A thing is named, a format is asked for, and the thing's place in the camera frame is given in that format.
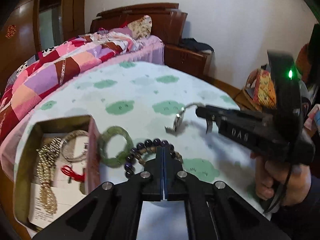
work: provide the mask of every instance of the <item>metal ring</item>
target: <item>metal ring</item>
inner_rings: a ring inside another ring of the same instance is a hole
[[[60,142],[59,151],[62,157],[66,159],[67,162],[77,163],[86,159],[87,151],[83,151],[82,154],[75,158],[69,158],[63,154],[63,147],[66,145],[71,139],[79,137],[79,136],[89,136],[88,132],[83,130],[75,130],[71,133],[68,133]]]

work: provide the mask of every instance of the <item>wooden wardrobe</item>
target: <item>wooden wardrobe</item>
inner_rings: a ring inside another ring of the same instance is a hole
[[[62,42],[84,34],[84,0],[61,0]],[[20,0],[0,33],[0,93],[26,60],[43,50],[39,34],[40,0]]]

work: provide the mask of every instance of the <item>wooden floor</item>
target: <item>wooden floor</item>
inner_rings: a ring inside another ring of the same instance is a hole
[[[242,90],[235,88],[220,80],[214,79],[212,77],[205,76],[202,79],[214,85],[215,87],[219,88],[220,90],[226,92],[242,110],[244,109],[254,110],[253,106],[249,103],[247,98],[244,96]]]
[[[226,92],[230,97],[235,100],[241,109],[250,109],[251,105],[243,95],[240,89],[235,88],[229,84],[222,81],[215,80],[211,77],[204,77],[204,81],[214,85],[215,87]],[[0,168],[0,205],[6,214],[9,222],[13,226],[14,230],[18,233],[22,240],[30,240],[30,236],[26,228],[20,225],[13,216],[12,210],[12,193],[13,193],[13,183],[8,179]]]

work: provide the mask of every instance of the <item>silver pendant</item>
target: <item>silver pendant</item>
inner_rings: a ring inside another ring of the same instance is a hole
[[[174,119],[174,121],[173,121],[173,128],[168,127],[168,126],[165,126],[165,127],[164,127],[164,128],[165,128],[165,131],[166,131],[167,133],[171,133],[171,134],[173,134],[173,135],[177,135],[177,133],[179,132],[179,131],[178,131],[178,130],[179,130],[179,127],[180,127],[181,124],[182,124],[185,111],[186,111],[188,108],[192,107],[192,106],[197,106],[197,107],[201,106],[201,107],[204,107],[204,104],[202,104],[202,103],[190,103],[190,104],[182,107],[181,110],[176,114],[176,117],[175,117],[175,119]]]

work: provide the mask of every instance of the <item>screw head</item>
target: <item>screw head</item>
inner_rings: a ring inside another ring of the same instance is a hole
[[[105,183],[102,184],[102,188],[103,188],[104,190],[109,190],[109,189],[111,189],[112,187],[113,187],[113,184],[112,184],[111,182],[105,182]]]
[[[188,173],[186,173],[185,171],[178,171],[177,175],[179,178],[185,178]]]
[[[217,181],[215,184],[214,184],[218,189],[223,189],[226,187],[226,184],[223,182],[223,181]]]
[[[150,172],[148,171],[143,171],[140,173],[140,176],[144,179],[149,178],[150,177]]]

